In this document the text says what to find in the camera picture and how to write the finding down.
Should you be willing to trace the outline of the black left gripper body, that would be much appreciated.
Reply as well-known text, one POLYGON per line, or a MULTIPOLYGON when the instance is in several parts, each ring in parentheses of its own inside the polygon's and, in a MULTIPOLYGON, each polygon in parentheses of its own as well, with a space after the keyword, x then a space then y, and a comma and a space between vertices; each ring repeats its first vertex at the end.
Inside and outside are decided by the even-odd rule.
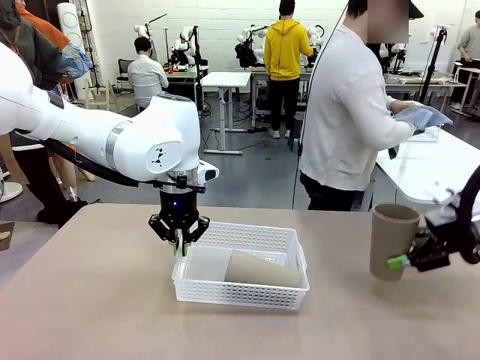
POLYGON ((160 219, 166 225, 193 225, 199 218, 197 193, 160 191, 160 219))

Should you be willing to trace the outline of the person's left hand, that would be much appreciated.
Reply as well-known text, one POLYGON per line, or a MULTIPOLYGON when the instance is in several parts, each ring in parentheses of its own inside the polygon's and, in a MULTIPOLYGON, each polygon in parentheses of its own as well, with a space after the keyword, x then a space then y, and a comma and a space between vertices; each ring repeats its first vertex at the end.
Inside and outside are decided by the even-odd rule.
POLYGON ((394 100, 390 103, 389 109, 394 115, 396 115, 410 107, 416 107, 418 105, 418 102, 412 100, 394 100))

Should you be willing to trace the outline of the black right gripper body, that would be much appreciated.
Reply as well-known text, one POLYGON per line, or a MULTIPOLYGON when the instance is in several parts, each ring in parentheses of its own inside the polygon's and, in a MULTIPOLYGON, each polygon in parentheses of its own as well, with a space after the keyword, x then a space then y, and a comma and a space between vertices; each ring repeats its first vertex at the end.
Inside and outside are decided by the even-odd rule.
POLYGON ((430 256, 455 254, 460 250, 457 240, 457 213, 453 208, 437 208, 425 213, 429 232, 427 250, 430 256))

